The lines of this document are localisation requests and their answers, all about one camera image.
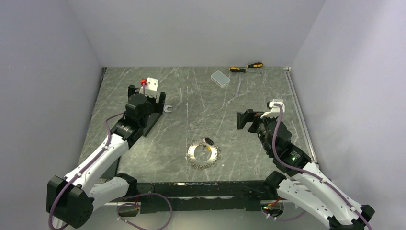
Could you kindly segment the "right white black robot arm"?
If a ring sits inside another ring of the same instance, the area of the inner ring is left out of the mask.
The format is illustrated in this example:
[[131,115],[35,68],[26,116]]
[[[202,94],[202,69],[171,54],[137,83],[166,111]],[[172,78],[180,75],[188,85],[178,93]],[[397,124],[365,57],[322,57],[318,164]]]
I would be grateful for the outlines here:
[[249,133],[259,138],[265,153],[278,168],[264,180],[270,199],[288,200],[322,222],[330,230],[371,229],[375,210],[344,194],[311,158],[291,142],[292,134],[281,121],[282,112],[237,112],[237,129],[250,122]]

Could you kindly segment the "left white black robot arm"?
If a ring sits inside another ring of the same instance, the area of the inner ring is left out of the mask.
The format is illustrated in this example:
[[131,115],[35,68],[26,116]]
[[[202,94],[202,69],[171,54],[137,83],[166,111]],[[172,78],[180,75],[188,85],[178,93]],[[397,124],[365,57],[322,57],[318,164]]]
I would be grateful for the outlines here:
[[63,230],[80,228],[92,213],[116,198],[132,201],[138,193],[137,180],[125,173],[97,184],[109,167],[146,136],[164,112],[166,93],[128,86],[125,110],[107,126],[107,136],[100,146],[79,166],[65,176],[53,176],[46,188],[48,227]]

